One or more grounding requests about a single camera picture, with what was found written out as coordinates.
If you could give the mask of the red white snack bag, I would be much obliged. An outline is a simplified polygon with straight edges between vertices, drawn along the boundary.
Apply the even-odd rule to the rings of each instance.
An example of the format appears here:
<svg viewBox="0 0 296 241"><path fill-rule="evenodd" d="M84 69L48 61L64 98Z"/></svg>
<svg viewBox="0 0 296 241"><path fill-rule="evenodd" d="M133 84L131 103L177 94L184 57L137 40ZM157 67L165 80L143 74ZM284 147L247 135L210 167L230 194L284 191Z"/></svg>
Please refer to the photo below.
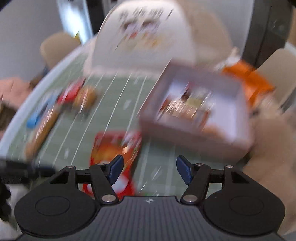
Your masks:
<svg viewBox="0 0 296 241"><path fill-rule="evenodd" d="M139 131L110 131L98 132L95 136L89 165L98 163L108 164L117 155L124 158L124 168L116 183L112 185L119 199L135 195L132 181L134 162L142 145Z"/></svg>

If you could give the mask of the long bread stick package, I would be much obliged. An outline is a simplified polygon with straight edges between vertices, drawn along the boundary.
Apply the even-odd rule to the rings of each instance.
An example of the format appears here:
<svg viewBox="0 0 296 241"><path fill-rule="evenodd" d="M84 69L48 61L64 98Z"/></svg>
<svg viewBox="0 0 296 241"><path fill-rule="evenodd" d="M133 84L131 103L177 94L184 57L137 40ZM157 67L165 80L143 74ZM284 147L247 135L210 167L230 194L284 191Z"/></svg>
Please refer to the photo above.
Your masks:
<svg viewBox="0 0 296 241"><path fill-rule="evenodd" d="M61 105L54 104L44 115L37 128L33 131L24 148L26 160L34 159L39 149L46 140L51 129L55 125L60 113Z"/></svg>

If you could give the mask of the blue snack bag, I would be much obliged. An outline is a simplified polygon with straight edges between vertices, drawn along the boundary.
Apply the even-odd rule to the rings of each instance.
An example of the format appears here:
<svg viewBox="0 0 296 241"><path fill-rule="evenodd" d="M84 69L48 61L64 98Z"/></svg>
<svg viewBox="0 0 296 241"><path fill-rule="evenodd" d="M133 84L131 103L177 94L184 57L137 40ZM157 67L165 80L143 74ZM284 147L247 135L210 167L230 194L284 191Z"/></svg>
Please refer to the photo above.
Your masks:
<svg viewBox="0 0 296 241"><path fill-rule="evenodd" d="M34 129L39 122L42 120L43 116L51 109L56 103L60 92L53 91L47 93L39 102L34 111L31 113L27 120L26 127L29 129Z"/></svg>

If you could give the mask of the round bread package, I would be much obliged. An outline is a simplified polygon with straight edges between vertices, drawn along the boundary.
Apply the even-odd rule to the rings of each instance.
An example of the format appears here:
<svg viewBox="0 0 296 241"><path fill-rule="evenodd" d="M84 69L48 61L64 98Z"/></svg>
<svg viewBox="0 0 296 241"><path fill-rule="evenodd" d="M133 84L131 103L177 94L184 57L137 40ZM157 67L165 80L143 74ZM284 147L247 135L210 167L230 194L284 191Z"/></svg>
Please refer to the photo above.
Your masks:
<svg viewBox="0 0 296 241"><path fill-rule="evenodd" d="M86 111L93 106L94 102L97 100L97 97L98 93L95 87L86 85L78 91L77 96L73 102L73 107L78 109L79 112Z"/></svg>

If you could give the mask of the small red snack packet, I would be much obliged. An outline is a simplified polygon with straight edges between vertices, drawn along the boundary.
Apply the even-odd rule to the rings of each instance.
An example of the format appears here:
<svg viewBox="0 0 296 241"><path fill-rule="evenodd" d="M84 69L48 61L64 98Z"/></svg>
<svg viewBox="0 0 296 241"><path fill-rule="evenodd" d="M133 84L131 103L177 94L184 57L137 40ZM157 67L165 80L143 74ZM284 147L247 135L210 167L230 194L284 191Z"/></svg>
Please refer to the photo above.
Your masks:
<svg viewBox="0 0 296 241"><path fill-rule="evenodd" d="M78 95L78 92L85 83L85 78L79 78L71 82L60 94L57 99L58 104L72 104Z"/></svg>

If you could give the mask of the green grid tablecloth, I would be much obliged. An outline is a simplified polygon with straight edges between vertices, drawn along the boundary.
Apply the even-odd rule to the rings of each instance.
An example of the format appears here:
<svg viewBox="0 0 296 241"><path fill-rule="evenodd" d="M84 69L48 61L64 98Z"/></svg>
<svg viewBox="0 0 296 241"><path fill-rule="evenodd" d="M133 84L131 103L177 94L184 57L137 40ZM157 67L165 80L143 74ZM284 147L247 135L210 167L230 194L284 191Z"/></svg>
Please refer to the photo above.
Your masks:
<svg viewBox="0 0 296 241"><path fill-rule="evenodd" d="M142 143L130 170L136 194L179 197L186 184L177 171L178 156L223 169L239 162L254 143L243 86L225 74L171 60L160 72L103 69L87 75L85 83L99 92L99 98L84 114L70 108L62 111L32 158L35 165L86 169L95 143L102 144L109 134L122 143L139 132ZM166 100L178 100L187 88L194 97L210 91L204 126L200 118L161 111Z"/></svg>

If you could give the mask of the pink gift box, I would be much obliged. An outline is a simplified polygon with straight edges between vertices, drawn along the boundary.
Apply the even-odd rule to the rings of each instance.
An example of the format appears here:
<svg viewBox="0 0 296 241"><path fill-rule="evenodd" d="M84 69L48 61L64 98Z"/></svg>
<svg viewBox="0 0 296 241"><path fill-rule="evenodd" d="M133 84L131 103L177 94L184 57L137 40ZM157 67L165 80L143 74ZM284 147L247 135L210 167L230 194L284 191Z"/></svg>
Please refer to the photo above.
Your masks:
<svg viewBox="0 0 296 241"><path fill-rule="evenodd" d="M142 134L237 162L253 145L240 81L182 65L165 67L139 113Z"/></svg>

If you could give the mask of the brown plush teddy bear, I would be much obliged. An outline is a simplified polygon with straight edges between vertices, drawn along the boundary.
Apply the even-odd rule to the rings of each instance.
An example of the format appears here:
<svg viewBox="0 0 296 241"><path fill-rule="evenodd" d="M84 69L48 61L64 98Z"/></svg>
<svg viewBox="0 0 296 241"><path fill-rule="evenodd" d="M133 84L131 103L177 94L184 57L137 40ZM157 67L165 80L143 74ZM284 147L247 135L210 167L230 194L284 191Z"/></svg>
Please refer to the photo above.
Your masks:
<svg viewBox="0 0 296 241"><path fill-rule="evenodd" d="M264 99L251 118L255 142L243 172L281 199L280 235L295 232L295 128L274 100Z"/></svg>

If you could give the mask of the orange snack bag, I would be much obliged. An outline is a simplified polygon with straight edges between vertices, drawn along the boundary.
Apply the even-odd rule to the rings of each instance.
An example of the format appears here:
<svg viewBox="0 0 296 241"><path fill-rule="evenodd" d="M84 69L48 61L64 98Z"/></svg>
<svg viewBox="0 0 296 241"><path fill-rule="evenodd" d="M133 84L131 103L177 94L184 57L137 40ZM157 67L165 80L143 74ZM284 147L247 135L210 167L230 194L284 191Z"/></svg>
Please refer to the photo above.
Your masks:
<svg viewBox="0 0 296 241"><path fill-rule="evenodd" d="M252 108L255 107L265 95L275 90L275 86L258 74L253 66L243 60L239 60L234 65L225 66L222 72L242 82L245 97L249 106Z"/></svg>

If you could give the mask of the beige chair left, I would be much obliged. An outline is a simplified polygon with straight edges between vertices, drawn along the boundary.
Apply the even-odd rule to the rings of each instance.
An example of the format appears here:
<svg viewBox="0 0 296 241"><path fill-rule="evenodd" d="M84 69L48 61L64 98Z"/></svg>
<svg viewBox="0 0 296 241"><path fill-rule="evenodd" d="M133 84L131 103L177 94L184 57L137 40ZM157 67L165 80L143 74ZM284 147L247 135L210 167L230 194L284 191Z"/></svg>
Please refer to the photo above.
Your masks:
<svg viewBox="0 0 296 241"><path fill-rule="evenodd" d="M40 54L46 66L51 70L80 45L80 41L68 33L57 32L41 43Z"/></svg>

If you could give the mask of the beige chair behind box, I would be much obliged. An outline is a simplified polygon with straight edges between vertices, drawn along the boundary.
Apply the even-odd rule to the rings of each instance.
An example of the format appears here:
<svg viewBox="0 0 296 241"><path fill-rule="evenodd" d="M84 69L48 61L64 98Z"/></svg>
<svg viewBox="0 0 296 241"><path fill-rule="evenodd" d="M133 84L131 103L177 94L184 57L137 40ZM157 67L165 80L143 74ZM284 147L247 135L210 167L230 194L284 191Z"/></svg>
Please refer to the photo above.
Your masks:
<svg viewBox="0 0 296 241"><path fill-rule="evenodd" d="M275 87L274 99L283 105L295 90L295 53L278 49L255 72Z"/></svg>

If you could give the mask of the white food cover tent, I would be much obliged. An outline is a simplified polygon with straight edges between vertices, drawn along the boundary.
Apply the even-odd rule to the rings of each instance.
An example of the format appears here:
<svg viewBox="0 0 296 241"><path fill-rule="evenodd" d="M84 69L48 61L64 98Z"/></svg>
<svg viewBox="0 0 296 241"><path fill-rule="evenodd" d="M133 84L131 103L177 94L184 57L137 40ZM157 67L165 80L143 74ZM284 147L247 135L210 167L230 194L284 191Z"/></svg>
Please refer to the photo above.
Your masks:
<svg viewBox="0 0 296 241"><path fill-rule="evenodd" d="M215 66L235 51L226 27L195 1L124 1L107 14L83 70L158 73L170 62Z"/></svg>

